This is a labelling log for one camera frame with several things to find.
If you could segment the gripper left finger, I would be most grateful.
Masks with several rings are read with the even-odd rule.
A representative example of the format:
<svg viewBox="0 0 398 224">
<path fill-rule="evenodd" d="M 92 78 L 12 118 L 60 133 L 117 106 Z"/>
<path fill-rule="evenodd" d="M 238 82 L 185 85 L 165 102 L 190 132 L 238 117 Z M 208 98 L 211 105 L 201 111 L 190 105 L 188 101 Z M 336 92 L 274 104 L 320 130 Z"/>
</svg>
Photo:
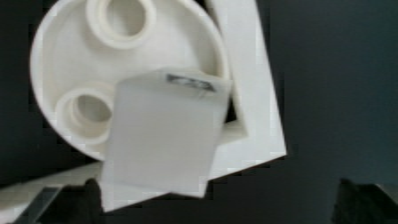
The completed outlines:
<svg viewBox="0 0 398 224">
<path fill-rule="evenodd" d="M 105 224 L 96 180 L 89 179 L 82 185 L 44 187 L 11 224 Z"/>
</svg>

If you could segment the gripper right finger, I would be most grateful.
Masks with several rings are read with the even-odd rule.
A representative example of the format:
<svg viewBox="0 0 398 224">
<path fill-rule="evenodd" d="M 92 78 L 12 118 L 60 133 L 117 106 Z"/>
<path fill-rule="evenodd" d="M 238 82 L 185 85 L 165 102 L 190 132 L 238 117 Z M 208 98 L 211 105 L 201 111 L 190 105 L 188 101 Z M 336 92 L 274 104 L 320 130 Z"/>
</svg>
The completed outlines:
<svg viewBox="0 0 398 224">
<path fill-rule="evenodd" d="M 375 184 L 339 180 L 332 224 L 398 224 L 398 203 Z"/>
</svg>

